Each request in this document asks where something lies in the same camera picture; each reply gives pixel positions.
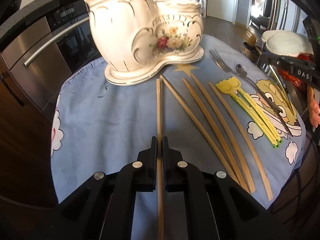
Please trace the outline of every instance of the metal utensil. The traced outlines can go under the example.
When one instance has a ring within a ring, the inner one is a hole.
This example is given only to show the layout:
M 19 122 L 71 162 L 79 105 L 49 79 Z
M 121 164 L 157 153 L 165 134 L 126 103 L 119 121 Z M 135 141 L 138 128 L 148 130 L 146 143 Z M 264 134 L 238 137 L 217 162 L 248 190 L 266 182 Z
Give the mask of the metal utensil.
M 287 103 L 291 113 L 294 114 L 294 110 L 293 110 L 293 107 L 292 107 L 292 105 L 290 103 L 290 100 L 288 98 L 287 91 L 284 89 L 284 87 L 283 87 L 283 85 L 282 85 L 282 83 L 281 83 L 281 81 L 280 81 L 280 79 L 279 79 L 279 77 L 278 77 L 278 75 L 276 73 L 276 70 L 274 70 L 272 65 L 269 65 L 269 68 L 272 71 L 272 74 L 273 74 L 274 78 L 276 79 L 276 81 L 278 83 L 278 86 L 280 87 L 280 91 L 282 93 L 282 97 L 284 98 L 285 102 Z
M 237 75 L 238 77 L 242 78 L 244 81 L 246 81 L 255 91 L 257 91 L 261 97 L 267 102 L 267 104 L 270 106 L 270 108 L 275 112 L 277 117 L 279 118 L 280 122 L 284 126 L 285 130 L 290 136 L 293 136 L 291 131 L 289 130 L 286 122 L 282 119 L 279 112 L 281 112 L 279 107 L 275 107 L 275 104 L 272 104 L 272 101 L 267 98 L 267 96 L 264 94 L 264 92 L 261 91 L 261 89 L 250 79 L 246 76 L 246 72 L 244 70 L 240 70 L 239 73 L 233 71 L 221 58 L 218 51 L 216 49 L 210 49 L 210 55 L 212 60 L 216 63 L 216 65 L 223 70 L 226 73 L 231 73 L 233 75 Z

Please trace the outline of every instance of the metal fork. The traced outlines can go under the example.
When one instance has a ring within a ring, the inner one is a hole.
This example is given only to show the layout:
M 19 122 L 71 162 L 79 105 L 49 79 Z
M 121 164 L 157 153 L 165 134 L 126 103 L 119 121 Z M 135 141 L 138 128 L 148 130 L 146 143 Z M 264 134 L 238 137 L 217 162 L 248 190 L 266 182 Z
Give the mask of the metal fork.
M 233 75 L 236 75 L 238 77 L 240 77 L 241 79 L 243 79 L 244 81 L 246 81 L 256 92 L 258 92 L 261 97 L 267 102 L 267 104 L 270 106 L 270 108 L 276 113 L 277 117 L 279 118 L 279 120 L 281 121 L 282 125 L 284 126 L 285 130 L 288 132 L 288 134 L 290 136 L 293 137 L 290 129 L 288 128 L 286 122 L 283 120 L 283 118 L 281 117 L 281 115 L 279 114 L 280 112 L 282 112 L 282 110 L 276 105 L 274 104 L 269 98 L 267 98 L 267 96 L 264 94 L 264 92 L 250 79 L 246 76 L 246 73 L 241 73 L 241 71 L 239 71 L 239 73 L 233 71 L 221 58 L 221 56 L 219 55 L 218 51 L 216 49 L 210 49 L 210 56 L 212 58 L 212 60 L 216 63 L 216 65 L 223 70 L 226 73 L 231 73 Z

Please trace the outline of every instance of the kitchen cabinet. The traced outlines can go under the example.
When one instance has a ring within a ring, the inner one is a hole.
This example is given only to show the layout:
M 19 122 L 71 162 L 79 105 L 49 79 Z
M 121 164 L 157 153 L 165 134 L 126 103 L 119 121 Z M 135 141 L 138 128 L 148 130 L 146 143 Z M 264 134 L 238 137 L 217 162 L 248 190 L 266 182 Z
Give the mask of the kitchen cabinet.
M 0 74 L 0 195 L 53 207 L 51 121 L 24 93 L 2 56 Z

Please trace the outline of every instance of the floral decal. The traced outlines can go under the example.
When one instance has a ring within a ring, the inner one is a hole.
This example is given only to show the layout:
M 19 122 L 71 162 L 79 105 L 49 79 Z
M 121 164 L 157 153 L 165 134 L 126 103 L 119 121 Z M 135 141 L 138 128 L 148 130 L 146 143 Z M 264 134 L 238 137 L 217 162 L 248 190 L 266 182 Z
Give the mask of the floral decal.
M 154 57 L 158 57 L 162 54 L 166 54 L 169 52 L 180 52 L 185 51 L 186 47 L 191 45 L 192 39 L 188 36 L 187 33 L 177 34 L 177 30 L 179 27 L 170 27 L 169 33 L 166 33 L 164 29 L 162 29 L 162 36 L 156 38 L 158 39 L 156 44 L 149 44 L 149 47 L 152 47 L 152 55 Z
M 61 148 L 61 140 L 63 139 L 63 131 L 60 130 L 60 118 L 59 118 L 59 111 L 57 110 L 58 104 L 60 101 L 60 95 L 57 99 L 56 104 L 56 111 L 54 112 L 53 123 L 52 123 L 52 130 L 51 130 L 51 156 L 53 155 L 54 151 L 57 151 Z

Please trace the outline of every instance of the yellow plastic utensil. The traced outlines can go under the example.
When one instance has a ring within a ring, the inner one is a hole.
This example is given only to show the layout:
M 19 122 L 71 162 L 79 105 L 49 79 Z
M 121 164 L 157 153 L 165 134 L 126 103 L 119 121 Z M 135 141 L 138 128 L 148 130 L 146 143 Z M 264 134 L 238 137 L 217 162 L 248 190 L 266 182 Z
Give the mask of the yellow plastic utensil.
M 241 82 L 236 77 L 231 77 L 227 80 L 229 85 L 234 89 L 239 91 L 239 93 L 243 96 L 243 98 L 248 102 L 248 104 L 256 111 L 258 116 L 262 119 L 262 121 L 266 124 L 266 126 L 269 128 L 269 130 L 272 132 L 276 140 L 281 143 L 281 138 L 279 136 L 279 133 L 277 132 L 276 128 L 270 121 L 270 119 L 266 116 L 266 114 L 261 110 L 260 106 L 252 99 L 252 97 L 246 93 L 241 88 Z
M 235 90 L 230 86 L 227 80 L 220 81 L 216 84 L 216 87 L 224 94 L 228 94 L 232 99 L 250 116 L 250 118 L 256 123 L 260 130 L 266 135 L 270 143 L 274 148 L 279 147 L 279 142 L 276 140 L 275 136 L 257 115 L 257 113 L 249 106 L 247 103 L 235 94 Z

